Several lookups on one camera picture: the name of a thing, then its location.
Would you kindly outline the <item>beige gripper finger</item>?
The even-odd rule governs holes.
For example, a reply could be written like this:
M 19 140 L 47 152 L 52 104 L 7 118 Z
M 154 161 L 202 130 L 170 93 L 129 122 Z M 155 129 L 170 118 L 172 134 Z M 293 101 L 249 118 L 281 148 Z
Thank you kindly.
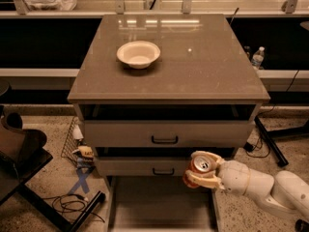
M 219 155 L 205 151 L 196 151 L 191 154 L 191 157 L 195 165 L 216 165 L 224 161 Z
M 207 189 L 223 189 L 222 180 L 216 176 L 213 170 L 208 173 L 197 173 L 191 170 L 186 170 L 184 173 L 184 182 L 190 188 L 204 187 Z

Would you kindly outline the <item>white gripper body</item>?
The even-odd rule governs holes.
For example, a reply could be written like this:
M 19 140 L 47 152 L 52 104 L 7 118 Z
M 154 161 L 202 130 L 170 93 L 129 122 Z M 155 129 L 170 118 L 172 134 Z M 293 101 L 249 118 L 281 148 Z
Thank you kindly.
M 229 160 L 220 165 L 218 177 L 227 193 L 244 195 L 250 179 L 250 170 L 241 162 Z

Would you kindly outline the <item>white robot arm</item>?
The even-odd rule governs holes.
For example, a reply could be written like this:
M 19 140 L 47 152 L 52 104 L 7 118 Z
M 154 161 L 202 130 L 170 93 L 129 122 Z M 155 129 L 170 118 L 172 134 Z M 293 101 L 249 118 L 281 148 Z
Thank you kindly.
M 196 151 L 191 154 L 183 181 L 193 189 L 222 189 L 244 195 L 260 209 L 280 218 L 300 213 L 309 219 L 309 185 L 290 171 L 282 170 L 271 176 L 239 161 Z

